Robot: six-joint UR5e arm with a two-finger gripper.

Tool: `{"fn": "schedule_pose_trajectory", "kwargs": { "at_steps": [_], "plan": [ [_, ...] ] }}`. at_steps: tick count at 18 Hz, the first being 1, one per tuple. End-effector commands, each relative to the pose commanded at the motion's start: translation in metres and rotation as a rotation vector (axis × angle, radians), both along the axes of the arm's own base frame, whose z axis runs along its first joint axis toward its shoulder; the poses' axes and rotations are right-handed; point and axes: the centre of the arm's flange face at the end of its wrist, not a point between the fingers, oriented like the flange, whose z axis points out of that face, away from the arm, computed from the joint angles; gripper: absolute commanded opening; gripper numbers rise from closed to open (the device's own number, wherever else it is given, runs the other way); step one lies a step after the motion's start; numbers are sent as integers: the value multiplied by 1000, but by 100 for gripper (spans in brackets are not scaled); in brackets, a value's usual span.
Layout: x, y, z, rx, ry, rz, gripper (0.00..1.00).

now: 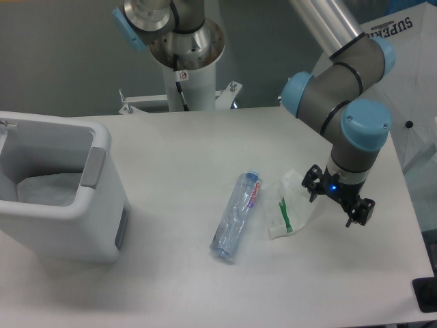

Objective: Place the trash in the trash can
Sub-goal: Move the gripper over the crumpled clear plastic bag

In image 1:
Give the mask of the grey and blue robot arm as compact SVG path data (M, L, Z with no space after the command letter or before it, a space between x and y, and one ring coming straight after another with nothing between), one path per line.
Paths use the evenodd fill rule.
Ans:
M332 144L325 168L313 166L302 185L311 199L326 195L350 223L365 225L375 203L360 191L391 129L389 110L362 98L395 65L391 44L369 37L342 1L293 1L293 8L331 60L318 76L299 72L281 104ZM149 49L165 74L171 111L218 109L215 63L224 50L220 27L203 1L125 1L112 12L129 45Z

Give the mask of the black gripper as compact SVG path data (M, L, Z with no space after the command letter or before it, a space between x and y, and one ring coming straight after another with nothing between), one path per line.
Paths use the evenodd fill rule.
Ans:
M337 173L330 173L327 167L323 173L318 165L312 165L302 180L302 186L310 195L309 201L313 202L318 195L327 195L340 204L348 214L347 228L352 223L365 226L371 218L376 205L372 199L361 199L359 196L365 182L346 184L341 182L337 176Z

